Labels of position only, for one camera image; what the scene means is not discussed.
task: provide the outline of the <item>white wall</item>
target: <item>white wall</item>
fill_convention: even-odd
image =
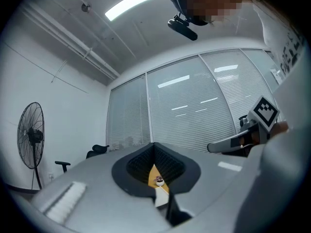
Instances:
[[[55,177],[63,173],[55,160],[72,168],[94,144],[105,145],[108,93],[100,72],[21,15],[2,34],[0,59],[0,159],[8,184],[32,186],[33,170],[23,164],[17,149],[18,122],[31,102],[40,103],[45,118],[38,167],[43,185],[50,181],[49,172]],[[64,60],[68,63],[57,75],[60,79],[51,83]]]
[[[220,37],[204,41],[191,42],[188,45],[181,46],[169,51],[157,54],[140,63],[129,64],[129,68],[116,80],[114,80],[108,89],[111,90],[126,81],[167,62],[171,62],[189,55],[202,53],[211,50],[221,50],[227,48],[261,48],[267,49],[264,41],[244,37]]]

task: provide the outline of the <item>window blinds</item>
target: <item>window blinds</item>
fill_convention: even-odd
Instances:
[[[145,75],[111,91],[107,144],[109,151],[150,142]]]
[[[267,83],[242,51],[207,53],[202,58],[222,87],[237,132],[240,131],[239,117],[248,114],[259,96],[265,96],[275,105]]]
[[[263,50],[243,50],[243,52],[250,58],[250,60],[256,65],[259,72],[264,77],[270,90],[274,92],[279,84],[277,83],[275,77],[273,76],[271,69],[278,72],[278,75],[283,80],[283,72],[280,67],[278,67],[274,61],[266,54]]]
[[[225,98],[198,58],[148,73],[153,139],[198,151],[235,134]]]

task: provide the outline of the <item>chair armrest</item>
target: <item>chair armrest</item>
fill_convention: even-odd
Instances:
[[[55,161],[55,164],[58,164],[58,165],[65,165],[65,166],[70,166],[71,164],[68,163],[68,162],[62,162],[62,161]]]
[[[68,163],[68,162],[62,162],[62,161],[55,161],[55,164],[57,164],[57,165],[62,165],[64,173],[67,172],[67,166],[70,166],[70,165],[71,165],[71,164]]]

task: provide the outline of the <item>office chair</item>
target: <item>office chair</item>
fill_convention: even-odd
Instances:
[[[93,156],[96,156],[96,155],[100,155],[100,154],[104,154],[107,152],[107,149],[108,149],[109,145],[107,146],[100,146],[100,145],[94,145],[92,147],[92,151],[89,151],[87,152],[86,154],[86,159],[90,158],[90,157],[93,157]],[[67,166],[70,166],[71,164],[68,163],[68,162],[62,162],[62,161],[55,161],[55,164],[57,165],[62,165],[63,167],[63,171],[64,173],[67,172]]]

